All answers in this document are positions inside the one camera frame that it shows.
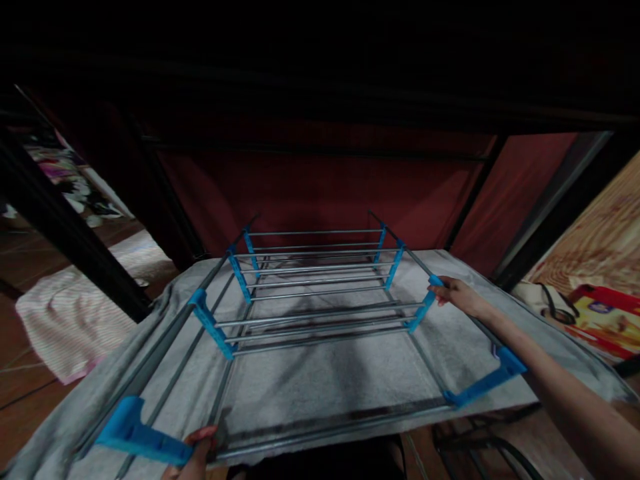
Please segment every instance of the wood grain surface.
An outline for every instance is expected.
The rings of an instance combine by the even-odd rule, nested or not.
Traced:
[[[507,140],[451,253],[488,277],[560,166],[576,133]]]
[[[590,283],[640,296],[640,153],[526,279],[569,294]]]

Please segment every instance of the floor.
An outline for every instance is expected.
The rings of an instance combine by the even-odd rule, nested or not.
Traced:
[[[111,247],[142,229],[137,221],[116,219],[93,231]],[[16,289],[27,291],[38,279],[67,266],[66,257],[37,232],[0,231],[0,277]],[[173,276],[152,283],[148,296],[160,295]],[[0,294],[0,470],[80,382],[62,385],[42,364],[29,346],[14,304]]]
[[[138,222],[119,219],[94,229],[94,232],[107,246],[112,246],[140,230],[142,226]],[[66,258],[37,233],[0,231],[0,277],[21,291],[28,290],[39,278],[68,264]],[[150,285],[148,295],[156,298],[171,278]],[[13,300],[5,295],[0,295],[0,317],[0,467],[3,467],[78,382],[64,386],[41,364],[29,347]],[[634,382],[634,387],[640,391],[640,380]],[[640,413],[636,406],[623,405],[621,410],[640,427]],[[468,422],[465,422],[462,419],[455,424],[447,424],[448,431],[468,428]],[[546,479],[591,478],[544,411],[500,428],[496,433],[516,445]],[[449,478],[433,446],[430,427],[403,433],[401,437],[409,480]],[[460,479],[480,478],[468,456],[454,454],[451,460]],[[496,455],[480,455],[479,461],[494,478],[515,478],[504,460]],[[207,474],[210,480],[224,479],[225,476],[225,468]]]

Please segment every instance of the blue plastic connector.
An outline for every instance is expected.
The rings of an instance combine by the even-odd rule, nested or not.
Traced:
[[[245,234],[245,243],[247,244],[247,250],[249,250],[250,254],[254,255],[255,250],[253,249],[253,243],[251,242],[251,236],[249,235],[249,228],[244,228],[243,232]],[[255,256],[251,257],[251,264],[253,265],[254,270],[260,270],[260,268],[258,268],[258,260],[256,260]],[[255,277],[260,278],[260,272],[256,272]]]
[[[387,282],[385,283],[385,290],[389,291],[391,288],[391,284],[393,283],[393,278],[395,276],[395,271],[398,270],[398,265],[400,265],[400,260],[402,260],[402,254],[405,251],[405,243],[402,240],[398,240],[397,242],[398,250],[395,254],[395,258],[393,259],[393,265],[389,270],[389,276],[387,277]]]
[[[380,232],[380,241],[378,242],[378,250],[380,250],[382,248],[382,245],[385,244],[385,236],[387,234],[387,226],[383,222],[380,222],[380,228],[382,228],[382,232]],[[379,260],[380,260],[380,252],[377,252],[375,254],[375,258],[373,259],[373,262],[378,263]]]
[[[451,391],[444,392],[445,399],[454,404],[456,408],[462,408],[482,397],[488,391],[493,390],[498,385],[502,385],[527,371],[524,363],[507,347],[498,348],[497,356],[500,359],[500,367],[498,367],[497,370],[478,380],[458,395],[454,395]]]
[[[222,350],[227,360],[232,361],[233,352],[237,350],[238,346],[226,343],[225,340],[227,336],[221,328],[215,326],[215,318],[213,318],[213,314],[209,308],[207,308],[207,292],[204,289],[196,290],[189,299],[188,304],[195,306],[193,309],[195,316],[198,317],[200,323],[202,323],[207,332],[213,337],[218,348]]]
[[[429,276],[429,283],[431,285],[438,285],[440,287],[444,286],[444,283],[442,283],[442,280],[440,280],[435,275]],[[420,322],[422,322],[422,319],[425,317],[428,310],[431,308],[434,300],[435,300],[435,292],[432,292],[432,291],[427,292],[427,296],[425,297],[424,300],[422,300],[422,303],[424,305],[418,308],[418,310],[415,312],[414,320],[411,320],[410,322],[405,322],[405,327],[409,329],[409,333],[415,332],[416,328],[418,328],[418,325],[420,324]]]
[[[252,298],[251,294],[249,293],[249,289],[247,288],[247,281],[245,280],[245,276],[242,273],[242,269],[240,268],[238,259],[235,257],[235,245],[230,246],[227,249],[227,252],[229,252],[229,262],[231,264],[231,268],[233,269],[233,273],[238,279],[238,283],[240,284],[240,290],[242,290],[242,294],[245,296],[245,301],[247,303],[251,303]]]
[[[125,397],[100,432],[96,443],[106,447],[181,467],[193,448],[140,422],[144,400]]]

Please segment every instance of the hand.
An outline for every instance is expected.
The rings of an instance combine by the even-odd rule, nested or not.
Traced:
[[[205,480],[207,454],[215,451],[215,439],[213,436],[217,430],[218,427],[212,425],[187,435],[184,442],[190,446],[195,445],[193,455],[182,469],[173,465],[168,466],[162,474],[162,480]]]
[[[475,290],[460,279],[439,277],[444,287],[430,285],[429,290],[435,293],[438,306],[451,302],[467,315],[483,320],[490,317],[495,309],[489,302],[478,295]]]

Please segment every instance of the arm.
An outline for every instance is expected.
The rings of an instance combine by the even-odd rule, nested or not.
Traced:
[[[640,478],[638,430],[462,280],[440,279],[445,287],[429,287],[438,305],[451,302],[478,318],[520,358],[528,368],[526,382],[596,478]]]

